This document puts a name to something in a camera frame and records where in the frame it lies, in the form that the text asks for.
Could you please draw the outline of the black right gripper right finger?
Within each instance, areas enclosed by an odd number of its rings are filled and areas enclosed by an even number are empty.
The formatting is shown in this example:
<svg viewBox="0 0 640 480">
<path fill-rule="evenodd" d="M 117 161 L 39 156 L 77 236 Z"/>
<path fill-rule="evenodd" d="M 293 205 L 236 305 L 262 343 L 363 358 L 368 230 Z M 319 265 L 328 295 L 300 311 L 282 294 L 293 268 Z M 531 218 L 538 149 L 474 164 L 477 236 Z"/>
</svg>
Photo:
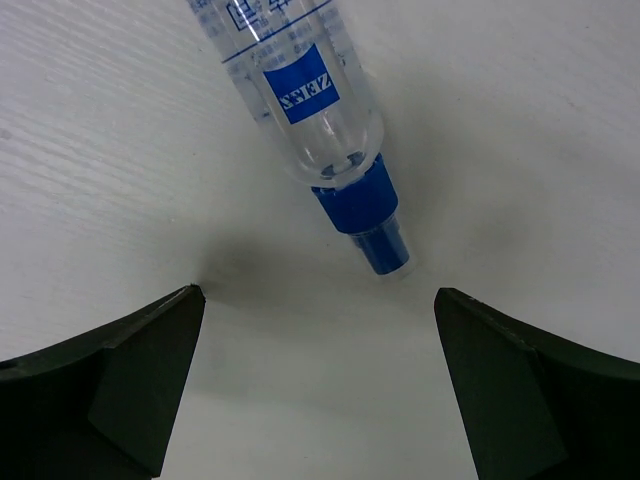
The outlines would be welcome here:
<svg viewBox="0 0 640 480">
<path fill-rule="evenodd" d="M 479 478 L 638 478 L 637 363 L 454 288 L 434 313 Z"/>
</svg>

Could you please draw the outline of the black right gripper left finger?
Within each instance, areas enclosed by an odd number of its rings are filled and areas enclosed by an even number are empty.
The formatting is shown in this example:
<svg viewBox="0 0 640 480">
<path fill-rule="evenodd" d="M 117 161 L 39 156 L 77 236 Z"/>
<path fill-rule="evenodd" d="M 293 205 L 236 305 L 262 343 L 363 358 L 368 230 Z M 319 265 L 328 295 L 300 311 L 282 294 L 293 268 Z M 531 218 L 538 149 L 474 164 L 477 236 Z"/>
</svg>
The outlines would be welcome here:
<svg viewBox="0 0 640 480">
<path fill-rule="evenodd" d="M 187 285 L 2 361 L 2 478 L 158 478 L 205 304 L 201 288 Z"/>
</svg>

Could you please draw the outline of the clear blue-capped spray bottle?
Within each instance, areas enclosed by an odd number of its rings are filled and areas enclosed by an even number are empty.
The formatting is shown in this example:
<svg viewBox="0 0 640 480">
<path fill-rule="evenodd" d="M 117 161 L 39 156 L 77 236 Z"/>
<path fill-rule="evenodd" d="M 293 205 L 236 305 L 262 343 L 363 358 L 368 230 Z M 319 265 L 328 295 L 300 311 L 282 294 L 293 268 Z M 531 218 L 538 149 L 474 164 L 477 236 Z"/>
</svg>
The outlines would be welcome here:
<svg viewBox="0 0 640 480">
<path fill-rule="evenodd" d="M 334 1 L 192 1 L 189 7 L 288 171 L 378 276 L 411 260 L 381 153 L 384 126 Z"/>
</svg>

